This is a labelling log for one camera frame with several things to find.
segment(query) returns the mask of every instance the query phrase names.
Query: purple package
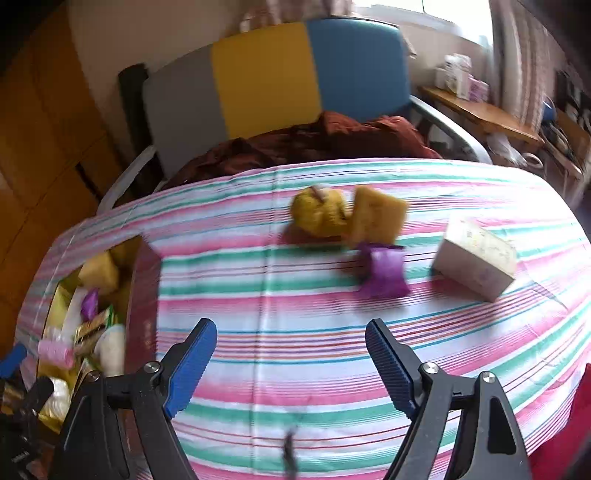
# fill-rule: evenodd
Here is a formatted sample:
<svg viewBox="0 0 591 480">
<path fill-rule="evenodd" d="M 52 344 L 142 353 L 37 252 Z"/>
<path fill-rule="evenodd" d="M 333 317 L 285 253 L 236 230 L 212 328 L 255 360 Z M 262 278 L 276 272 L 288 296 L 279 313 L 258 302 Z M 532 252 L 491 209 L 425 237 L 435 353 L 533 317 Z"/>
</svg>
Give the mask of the purple package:
<svg viewBox="0 0 591 480">
<path fill-rule="evenodd" d="M 363 298 L 399 298 L 410 293 L 404 279 L 404 249 L 396 245 L 360 244 L 367 278 L 359 293 Z"/>
<path fill-rule="evenodd" d="M 99 289 L 93 288 L 90 290 L 84 300 L 82 300 L 82 308 L 80 309 L 82 318 L 85 321 L 91 321 L 99 313 Z"/>
<path fill-rule="evenodd" d="M 488 84 L 470 77 L 470 94 L 469 100 L 471 102 L 487 102 L 488 101 Z"/>
</svg>

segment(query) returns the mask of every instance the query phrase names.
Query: metal screw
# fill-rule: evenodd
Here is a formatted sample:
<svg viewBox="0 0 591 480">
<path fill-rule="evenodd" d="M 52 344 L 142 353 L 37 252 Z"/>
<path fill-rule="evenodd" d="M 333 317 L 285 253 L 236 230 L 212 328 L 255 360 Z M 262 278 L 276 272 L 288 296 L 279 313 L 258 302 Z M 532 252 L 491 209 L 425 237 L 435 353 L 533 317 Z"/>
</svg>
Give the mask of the metal screw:
<svg viewBox="0 0 591 480">
<path fill-rule="evenodd" d="M 423 371 L 428 374 L 436 374 L 439 372 L 439 365 L 437 365 L 435 362 L 425 362 L 422 364 L 422 367 Z"/>
<path fill-rule="evenodd" d="M 100 377 L 100 372 L 98 370 L 93 370 L 92 372 L 88 372 L 86 374 L 85 381 L 87 382 L 96 382 Z"/>
<path fill-rule="evenodd" d="M 144 365 L 144 372 L 149 374 L 155 374 L 160 370 L 160 364 L 158 362 L 148 362 Z"/>
<path fill-rule="evenodd" d="M 486 382 L 486 383 L 494 383 L 496 380 L 496 376 L 493 372 L 483 372 L 482 373 L 482 379 Z"/>
</svg>

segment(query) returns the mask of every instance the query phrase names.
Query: red cloth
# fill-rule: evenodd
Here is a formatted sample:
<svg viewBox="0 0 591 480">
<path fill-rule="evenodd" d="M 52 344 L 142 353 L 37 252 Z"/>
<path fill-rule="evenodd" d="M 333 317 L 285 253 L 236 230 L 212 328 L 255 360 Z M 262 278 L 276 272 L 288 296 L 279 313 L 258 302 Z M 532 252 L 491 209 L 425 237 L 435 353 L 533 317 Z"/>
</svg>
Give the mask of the red cloth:
<svg viewBox="0 0 591 480">
<path fill-rule="evenodd" d="M 223 142 L 192 159 L 163 190 L 253 168 L 370 157 L 441 158 L 401 116 L 382 116 L 361 124 L 341 113 L 323 112 L 311 124 Z"/>
<path fill-rule="evenodd" d="M 588 364 L 574 394 L 567 424 L 530 455 L 533 479 L 560 480 L 590 434 L 591 364 Z"/>
</svg>

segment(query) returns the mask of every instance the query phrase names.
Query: open box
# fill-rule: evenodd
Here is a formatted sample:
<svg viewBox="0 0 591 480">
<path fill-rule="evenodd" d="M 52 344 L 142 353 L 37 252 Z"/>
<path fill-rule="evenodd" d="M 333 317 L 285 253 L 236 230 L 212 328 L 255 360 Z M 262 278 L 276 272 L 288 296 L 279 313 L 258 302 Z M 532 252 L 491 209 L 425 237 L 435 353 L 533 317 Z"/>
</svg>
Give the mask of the open box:
<svg viewBox="0 0 591 480">
<path fill-rule="evenodd" d="M 141 236 L 117 244 L 109 248 L 108 252 L 119 271 L 119 286 L 112 293 L 99 295 L 99 311 L 113 305 L 118 323 L 125 324 L 124 371 L 130 373 L 155 358 L 161 258 Z M 50 336 L 53 329 L 61 330 L 74 291 L 78 286 L 82 286 L 79 280 L 82 266 L 81 264 L 58 283 L 47 314 L 44 339 Z M 71 398 L 79 381 L 95 366 L 96 363 L 93 361 L 76 358 L 74 367 L 66 370 L 39 360 L 37 376 L 46 375 L 64 380 Z M 39 418 L 49 428 L 59 432 L 61 420 L 47 415 L 45 411 L 41 412 Z"/>
</svg>

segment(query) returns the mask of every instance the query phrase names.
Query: yellow panel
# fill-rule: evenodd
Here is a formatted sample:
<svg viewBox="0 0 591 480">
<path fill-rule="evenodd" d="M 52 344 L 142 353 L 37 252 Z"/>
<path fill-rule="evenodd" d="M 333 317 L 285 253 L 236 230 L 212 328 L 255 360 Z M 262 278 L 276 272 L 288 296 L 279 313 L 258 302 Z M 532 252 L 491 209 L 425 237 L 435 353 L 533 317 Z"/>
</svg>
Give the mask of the yellow panel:
<svg viewBox="0 0 591 480">
<path fill-rule="evenodd" d="M 313 122 L 320 113 L 316 69 L 303 23 L 214 43 L 212 66 L 230 138 Z"/>
</svg>

